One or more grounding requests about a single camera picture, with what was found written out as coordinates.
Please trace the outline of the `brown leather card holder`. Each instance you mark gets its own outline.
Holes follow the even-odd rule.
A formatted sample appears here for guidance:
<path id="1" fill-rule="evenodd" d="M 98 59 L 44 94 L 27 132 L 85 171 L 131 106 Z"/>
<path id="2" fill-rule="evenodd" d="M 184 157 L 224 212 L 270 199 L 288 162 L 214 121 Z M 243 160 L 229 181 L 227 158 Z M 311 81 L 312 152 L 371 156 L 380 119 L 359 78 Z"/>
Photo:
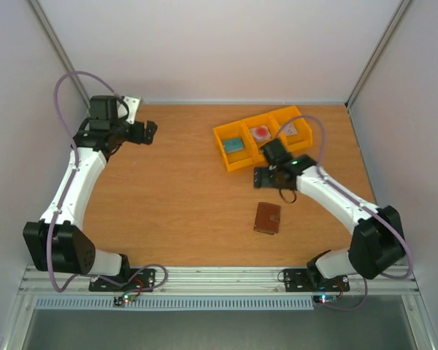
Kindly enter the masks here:
<path id="1" fill-rule="evenodd" d="M 274 235 L 280 228 L 281 207 L 276 204 L 259 202 L 253 229 L 259 233 Z"/>

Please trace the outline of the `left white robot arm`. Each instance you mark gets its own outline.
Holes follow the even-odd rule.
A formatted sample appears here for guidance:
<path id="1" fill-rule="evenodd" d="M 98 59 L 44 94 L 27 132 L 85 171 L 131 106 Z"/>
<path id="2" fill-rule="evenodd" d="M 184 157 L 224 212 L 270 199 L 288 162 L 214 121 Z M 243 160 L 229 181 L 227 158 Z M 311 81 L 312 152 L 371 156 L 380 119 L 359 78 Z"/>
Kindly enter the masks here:
<path id="1" fill-rule="evenodd" d="M 157 125 L 136 119 L 141 105 L 141 98 L 131 96 L 90 99 L 89 115 L 72 138 L 69 163 L 54 198 L 39 220 L 23 229 L 38 271 L 106 276 L 116 290 L 131 285 L 127 257 L 97 249 L 84 234 L 83 221 L 97 179 L 123 143 L 153 143 Z"/>

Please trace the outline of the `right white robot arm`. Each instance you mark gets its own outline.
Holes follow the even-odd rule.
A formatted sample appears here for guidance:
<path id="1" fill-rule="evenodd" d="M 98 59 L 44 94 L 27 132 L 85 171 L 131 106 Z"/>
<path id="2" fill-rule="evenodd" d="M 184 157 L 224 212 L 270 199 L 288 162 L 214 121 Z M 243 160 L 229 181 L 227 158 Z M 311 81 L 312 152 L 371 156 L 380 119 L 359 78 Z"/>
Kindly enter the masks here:
<path id="1" fill-rule="evenodd" d="M 279 139 L 267 142 L 260 152 L 267 164 L 254 170 L 256 188 L 306 195 L 351 235 L 348 248 L 328 250 L 307 263 L 307 279 L 313 289 L 323 289 L 340 276 L 358 274 L 374 279 L 407 256 L 401 217 L 394 207 L 381 208 L 359 198 L 309 155 L 294 157 Z"/>

